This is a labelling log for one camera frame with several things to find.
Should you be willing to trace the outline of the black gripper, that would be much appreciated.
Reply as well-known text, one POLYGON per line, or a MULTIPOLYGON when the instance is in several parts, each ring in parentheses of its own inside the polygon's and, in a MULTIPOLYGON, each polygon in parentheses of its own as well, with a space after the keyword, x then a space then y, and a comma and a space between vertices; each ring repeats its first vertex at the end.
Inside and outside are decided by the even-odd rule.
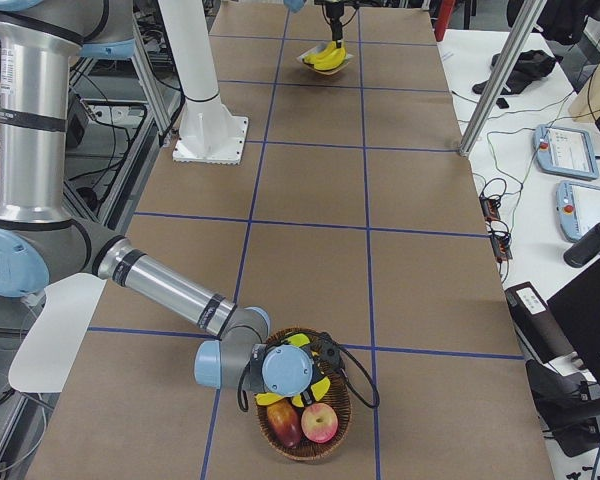
POLYGON ((344 3, 325 2, 324 13, 326 15, 331 30, 331 39, 336 40, 335 45, 337 48, 343 48, 343 24, 341 18, 344 15, 344 3))
POLYGON ((312 385, 298 395, 298 402, 302 406, 309 406, 317 402, 317 397, 312 385))

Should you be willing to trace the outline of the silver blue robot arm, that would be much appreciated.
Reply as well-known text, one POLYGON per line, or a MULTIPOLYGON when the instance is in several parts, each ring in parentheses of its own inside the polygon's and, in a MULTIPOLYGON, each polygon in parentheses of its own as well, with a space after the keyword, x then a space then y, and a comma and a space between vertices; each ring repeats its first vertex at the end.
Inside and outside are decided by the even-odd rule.
MULTIPOLYGON (((299 12, 305 5, 305 0, 284 0, 283 5, 292 13, 299 12)), ((324 18, 331 31, 331 40, 336 48, 343 46, 343 23, 345 4, 343 1, 319 1, 324 18)))
POLYGON ((135 51, 129 1, 0 1, 0 296, 22 297, 77 273, 132 289, 209 334, 195 380, 240 397, 307 399, 305 344, 270 346, 267 314, 241 308, 64 206, 69 63, 135 51))

